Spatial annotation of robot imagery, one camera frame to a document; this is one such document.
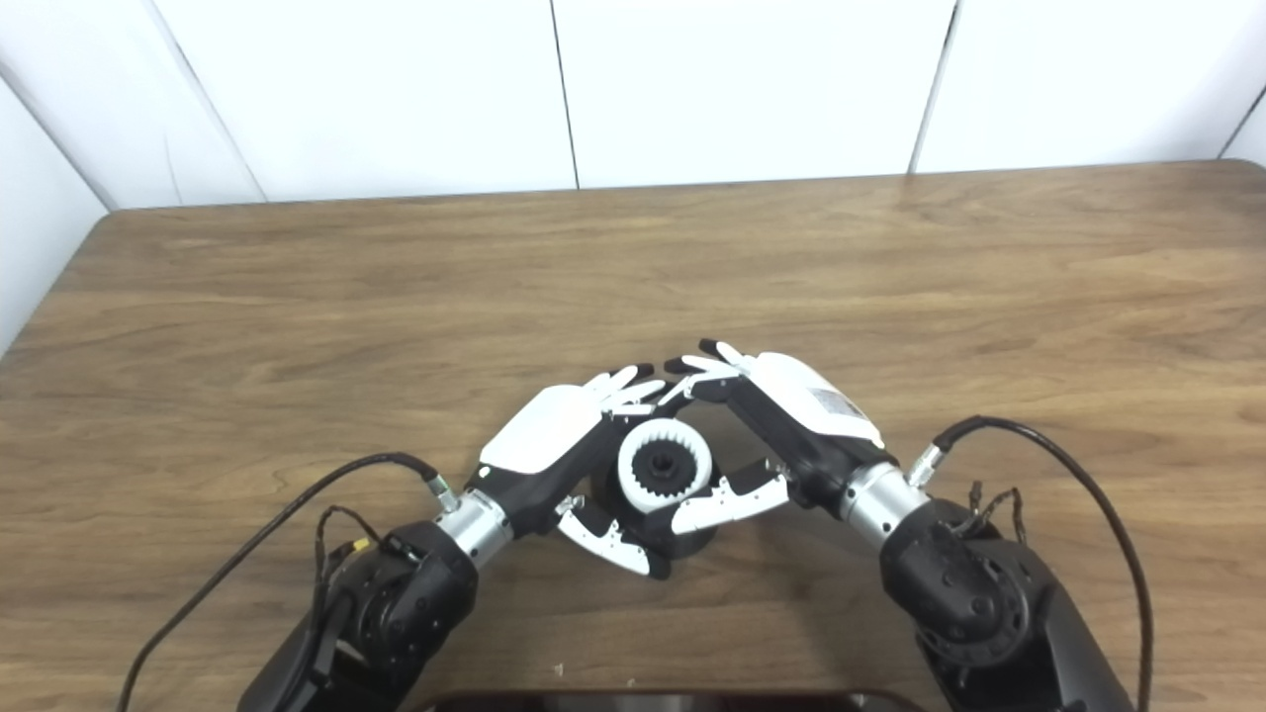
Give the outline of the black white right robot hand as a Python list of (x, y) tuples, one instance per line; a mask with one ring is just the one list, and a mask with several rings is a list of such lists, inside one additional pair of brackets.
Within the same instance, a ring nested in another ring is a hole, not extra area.
[(660, 405), (720, 402), (774, 454), (722, 481), (725, 505), (700, 524), (741, 521), (782, 503), (820, 508), (881, 549), (903, 517), (924, 497), (900, 484), (898, 460), (876, 424), (855, 402), (805, 362), (777, 352), (741, 353), (725, 342), (703, 340), (701, 355), (663, 364), (679, 383)]

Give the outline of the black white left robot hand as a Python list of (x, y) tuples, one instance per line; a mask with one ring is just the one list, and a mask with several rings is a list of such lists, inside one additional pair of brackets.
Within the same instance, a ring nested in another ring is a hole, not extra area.
[(652, 374), (652, 365), (633, 364), (582, 385), (547, 386), (484, 446), (442, 524), (475, 568), (511, 541), (558, 531), (637, 576), (668, 576), (668, 560), (638, 544), (596, 500), (573, 493), (584, 478), (611, 466), (636, 424), (660, 409), (670, 385)]

